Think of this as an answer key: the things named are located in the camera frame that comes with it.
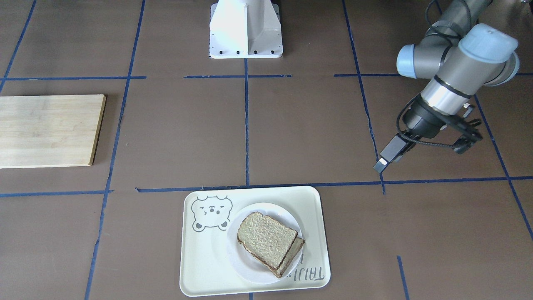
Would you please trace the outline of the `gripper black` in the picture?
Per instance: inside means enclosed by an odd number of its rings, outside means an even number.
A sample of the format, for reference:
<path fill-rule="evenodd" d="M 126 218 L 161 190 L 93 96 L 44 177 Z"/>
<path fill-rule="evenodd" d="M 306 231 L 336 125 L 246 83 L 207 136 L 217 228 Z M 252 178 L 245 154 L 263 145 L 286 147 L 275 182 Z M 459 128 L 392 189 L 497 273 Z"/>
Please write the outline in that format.
<path fill-rule="evenodd" d="M 403 133 L 413 139 L 433 139 L 446 127 L 446 122 L 439 116 L 442 114 L 429 107 L 423 99 L 414 98 L 407 112 L 402 116 L 402 122 L 406 126 Z M 395 134 L 380 152 L 379 159 L 373 169 L 382 173 L 392 162 L 398 162 L 415 144 L 415 142 L 402 137 L 400 133 Z"/>

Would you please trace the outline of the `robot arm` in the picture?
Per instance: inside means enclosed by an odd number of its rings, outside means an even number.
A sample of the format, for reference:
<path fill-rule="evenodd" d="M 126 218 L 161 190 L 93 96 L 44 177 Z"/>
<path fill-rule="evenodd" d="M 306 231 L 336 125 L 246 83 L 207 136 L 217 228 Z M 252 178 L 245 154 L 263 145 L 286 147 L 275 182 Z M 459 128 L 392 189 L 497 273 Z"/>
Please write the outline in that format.
<path fill-rule="evenodd" d="M 474 110 L 469 100 L 483 86 L 508 82 L 520 67 L 518 41 L 478 23 L 490 4 L 453 0 L 436 22 L 429 23 L 419 44 L 399 51 L 398 74 L 429 83 L 398 114 L 397 133 L 379 154 L 375 171 L 382 173 L 417 144 L 462 154 L 482 140 L 477 129 L 481 121 L 467 120 Z"/>

